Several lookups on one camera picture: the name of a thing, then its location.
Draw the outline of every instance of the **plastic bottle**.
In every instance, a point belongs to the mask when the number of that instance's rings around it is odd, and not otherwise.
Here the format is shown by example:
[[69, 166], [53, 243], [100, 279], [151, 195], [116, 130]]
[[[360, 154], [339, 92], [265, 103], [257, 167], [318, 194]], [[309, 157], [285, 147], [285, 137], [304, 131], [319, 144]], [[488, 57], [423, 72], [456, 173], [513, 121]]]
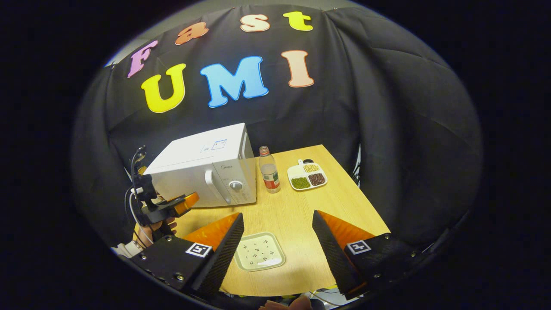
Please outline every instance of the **plastic bottle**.
[[258, 165], [260, 166], [260, 172], [262, 173], [264, 185], [268, 193], [273, 194], [279, 192], [279, 175], [277, 173], [276, 160], [270, 154], [270, 150], [267, 146], [260, 147]]

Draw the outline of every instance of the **white plate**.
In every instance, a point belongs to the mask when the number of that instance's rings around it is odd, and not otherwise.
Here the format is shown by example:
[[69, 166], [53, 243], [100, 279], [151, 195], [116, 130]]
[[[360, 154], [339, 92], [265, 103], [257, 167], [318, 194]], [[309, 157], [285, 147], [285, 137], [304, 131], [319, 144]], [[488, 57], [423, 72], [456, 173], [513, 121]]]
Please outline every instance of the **white plate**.
[[[319, 170], [313, 171], [313, 172], [306, 172], [306, 170], [304, 169], [304, 166], [306, 165], [317, 166]], [[325, 179], [325, 182], [323, 182], [320, 185], [312, 185], [312, 182], [310, 181], [310, 178], [308, 176], [316, 173], [321, 173], [321, 175], [323, 175], [323, 178]], [[302, 159], [299, 159], [298, 165], [289, 167], [289, 169], [287, 169], [287, 177], [289, 178], [289, 183], [291, 184], [291, 187], [295, 190], [313, 189], [313, 188], [318, 188], [320, 186], [324, 186], [325, 184], [327, 184], [327, 176], [325, 175], [325, 172], [323, 172], [323, 169], [321, 169], [321, 166], [316, 163], [305, 164], [302, 162]], [[292, 179], [296, 179], [296, 178], [306, 178], [310, 186], [303, 189], [296, 188], [295, 186], [293, 186], [293, 182], [291, 181]]]
[[245, 271], [270, 269], [285, 262], [285, 255], [271, 232], [242, 237], [234, 256], [238, 267]]

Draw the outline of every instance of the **bottle cap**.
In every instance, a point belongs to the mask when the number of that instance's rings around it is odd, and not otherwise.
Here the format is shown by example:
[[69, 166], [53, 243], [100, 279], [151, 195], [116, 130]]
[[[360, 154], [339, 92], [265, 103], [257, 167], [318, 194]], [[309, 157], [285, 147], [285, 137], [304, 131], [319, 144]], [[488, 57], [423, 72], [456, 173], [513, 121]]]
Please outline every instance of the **bottle cap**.
[[260, 155], [268, 155], [270, 154], [270, 150], [267, 146], [261, 146], [260, 147]]

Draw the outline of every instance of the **human hand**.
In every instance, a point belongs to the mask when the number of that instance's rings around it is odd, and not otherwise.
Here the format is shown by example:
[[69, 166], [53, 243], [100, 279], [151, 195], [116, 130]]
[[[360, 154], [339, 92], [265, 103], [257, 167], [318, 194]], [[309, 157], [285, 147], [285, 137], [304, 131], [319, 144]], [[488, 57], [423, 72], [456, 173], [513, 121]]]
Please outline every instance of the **human hand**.
[[312, 303], [308, 297], [302, 295], [293, 300], [288, 307], [269, 300], [264, 307], [260, 307], [258, 310], [312, 310]]
[[[175, 219], [173, 217], [169, 217], [166, 219], [166, 223], [169, 225], [170, 229], [172, 230], [172, 234], [176, 234], [176, 230], [174, 229], [177, 226]], [[162, 221], [151, 224], [150, 226], [153, 229], [153, 231], [156, 231], [161, 227], [161, 225], [163, 225]], [[141, 229], [138, 229], [138, 237], [141, 241], [143, 241], [145, 246], [148, 247], [152, 245], [152, 243], [145, 236], [147, 235], [149, 239], [153, 240], [153, 231], [149, 228], [149, 226], [143, 226], [142, 229], [143, 229], [143, 232]]]

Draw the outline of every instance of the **bottle label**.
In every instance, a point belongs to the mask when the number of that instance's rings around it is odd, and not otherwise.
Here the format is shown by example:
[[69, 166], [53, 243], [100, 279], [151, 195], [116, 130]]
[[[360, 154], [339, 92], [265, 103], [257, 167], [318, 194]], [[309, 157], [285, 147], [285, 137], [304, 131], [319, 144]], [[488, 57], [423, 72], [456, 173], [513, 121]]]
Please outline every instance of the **bottle label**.
[[262, 178], [264, 179], [264, 184], [269, 189], [274, 189], [279, 186], [279, 176], [277, 171], [272, 174], [262, 174]]

